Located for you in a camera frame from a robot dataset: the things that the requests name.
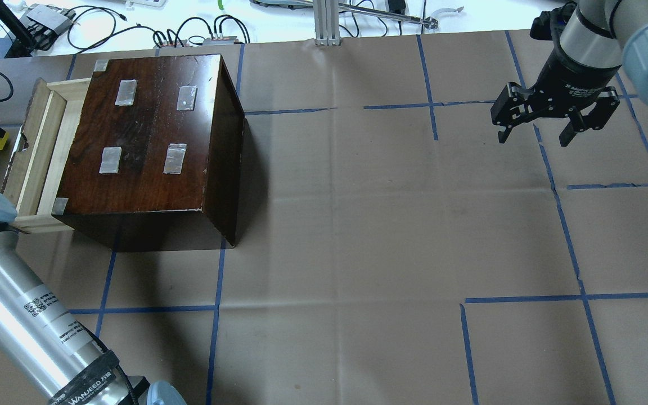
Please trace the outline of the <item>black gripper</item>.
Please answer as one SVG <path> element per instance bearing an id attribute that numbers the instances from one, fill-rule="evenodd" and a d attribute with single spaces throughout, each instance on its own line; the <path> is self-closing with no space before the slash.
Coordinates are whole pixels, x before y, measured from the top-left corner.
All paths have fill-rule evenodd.
<path id="1" fill-rule="evenodd" d="M 499 143 L 506 143 L 518 125 L 538 118 L 568 118 L 560 133 L 565 148 L 578 133 L 601 130 L 619 107 L 619 95 L 609 85 L 619 67 L 589 67 L 552 53 L 529 89 L 509 82 L 490 109 Z"/>

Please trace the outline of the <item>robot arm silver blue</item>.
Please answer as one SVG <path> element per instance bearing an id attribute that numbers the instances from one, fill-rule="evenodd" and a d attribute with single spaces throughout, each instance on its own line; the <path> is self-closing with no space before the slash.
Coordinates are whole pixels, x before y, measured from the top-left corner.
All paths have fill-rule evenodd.
<path id="1" fill-rule="evenodd" d="M 16 253 L 15 206 L 0 193 L 0 349 L 49 404 L 183 404 L 165 380 L 129 376 Z"/>
<path id="2" fill-rule="evenodd" d="M 610 81 L 623 69 L 648 106 L 648 1 L 570 1 L 542 11 L 530 37 L 553 49 L 530 88 L 509 82 L 491 107 L 500 143 L 538 118 L 567 118 L 560 145 L 600 130 L 619 106 Z"/>

